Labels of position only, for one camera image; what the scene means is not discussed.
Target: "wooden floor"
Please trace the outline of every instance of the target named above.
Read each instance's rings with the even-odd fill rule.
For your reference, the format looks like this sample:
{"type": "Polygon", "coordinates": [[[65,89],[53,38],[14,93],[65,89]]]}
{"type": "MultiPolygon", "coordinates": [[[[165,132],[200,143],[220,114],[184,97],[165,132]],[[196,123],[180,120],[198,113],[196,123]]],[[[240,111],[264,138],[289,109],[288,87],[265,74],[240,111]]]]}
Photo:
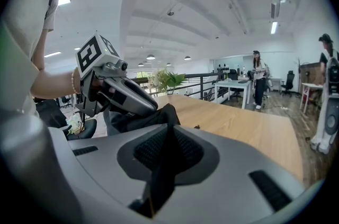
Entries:
{"type": "MultiPolygon", "coordinates": [[[[301,98],[297,98],[296,95],[290,97],[282,96],[279,92],[269,92],[268,96],[264,100],[265,107],[262,110],[258,111],[255,109],[252,96],[245,109],[289,117],[300,146],[305,187],[309,187],[313,183],[324,179],[337,153],[339,138],[337,137],[334,140],[327,155],[313,151],[310,147],[310,139],[316,132],[320,110],[313,105],[309,105],[306,114],[303,114],[299,109],[301,98]]],[[[242,100],[242,98],[231,98],[229,102],[225,101],[223,104],[241,108],[242,100]]]]}

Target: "white desk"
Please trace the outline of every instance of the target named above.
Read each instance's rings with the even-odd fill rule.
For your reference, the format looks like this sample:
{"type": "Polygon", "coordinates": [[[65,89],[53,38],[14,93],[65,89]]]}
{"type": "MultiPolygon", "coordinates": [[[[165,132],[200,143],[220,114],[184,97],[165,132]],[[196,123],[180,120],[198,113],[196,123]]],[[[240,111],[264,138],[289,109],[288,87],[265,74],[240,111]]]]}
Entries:
{"type": "Polygon", "coordinates": [[[302,84],[302,96],[301,96],[301,103],[300,103],[300,108],[302,107],[302,101],[304,100],[304,95],[306,95],[306,102],[305,102],[305,107],[304,107],[304,114],[306,113],[306,108],[308,104],[308,97],[309,97],[309,91],[310,89],[323,89],[323,86],[321,85],[315,85],[315,84],[308,84],[308,83],[303,83],[302,84]]]}
{"type": "Polygon", "coordinates": [[[250,86],[251,82],[247,83],[239,83],[238,80],[232,80],[232,81],[219,81],[215,83],[215,97],[214,97],[214,102],[218,103],[217,98],[218,98],[218,87],[228,87],[230,88],[239,88],[244,90],[244,97],[243,97],[243,106],[242,109],[245,109],[245,103],[246,103],[246,97],[247,97],[247,104],[249,103],[249,94],[250,94],[250,86]]]}

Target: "black cap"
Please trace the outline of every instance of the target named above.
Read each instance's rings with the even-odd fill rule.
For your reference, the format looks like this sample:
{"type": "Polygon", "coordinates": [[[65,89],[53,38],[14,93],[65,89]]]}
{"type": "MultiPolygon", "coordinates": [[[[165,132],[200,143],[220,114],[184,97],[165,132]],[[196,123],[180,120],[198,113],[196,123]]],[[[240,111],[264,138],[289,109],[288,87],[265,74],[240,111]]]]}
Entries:
{"type": "Polygon", "coordinates": [[[328,34],[323,34],[320,38],[319,41],[325,41],[326,43],[332,43],[333,40],[331,40],[330,36],[328,34]]]}

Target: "bracelet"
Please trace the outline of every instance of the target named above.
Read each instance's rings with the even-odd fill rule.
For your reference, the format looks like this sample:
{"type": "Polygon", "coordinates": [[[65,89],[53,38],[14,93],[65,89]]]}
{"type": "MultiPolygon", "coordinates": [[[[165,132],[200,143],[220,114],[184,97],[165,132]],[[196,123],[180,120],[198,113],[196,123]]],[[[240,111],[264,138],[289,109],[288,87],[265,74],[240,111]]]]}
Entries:
{"type": "Polygon", "coordinates": [[[72,83],[72,89],[73,89],[74,93],[75,94],[80,94],[80,92],[76,91],[75,86],[74,86],[74,73],[75,73],[76,69],[78,69],[78,67],[75,67],[75,69],[72,72],[71,83],[72,83]]]}

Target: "wooden table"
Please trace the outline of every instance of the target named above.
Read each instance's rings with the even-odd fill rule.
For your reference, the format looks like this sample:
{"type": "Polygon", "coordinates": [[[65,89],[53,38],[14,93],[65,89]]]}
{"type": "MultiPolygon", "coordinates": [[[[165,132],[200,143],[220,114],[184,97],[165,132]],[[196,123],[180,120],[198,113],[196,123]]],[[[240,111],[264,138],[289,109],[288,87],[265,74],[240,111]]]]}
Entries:
{"type": "Polygon", "coordinates": [[[154,98],[162,108],[172,104],[182,126],[200,129],[251,145],[287,169],[300,182],[302,160],[293,126],[288,118],[243,110],[182,95],[154,98]]]}

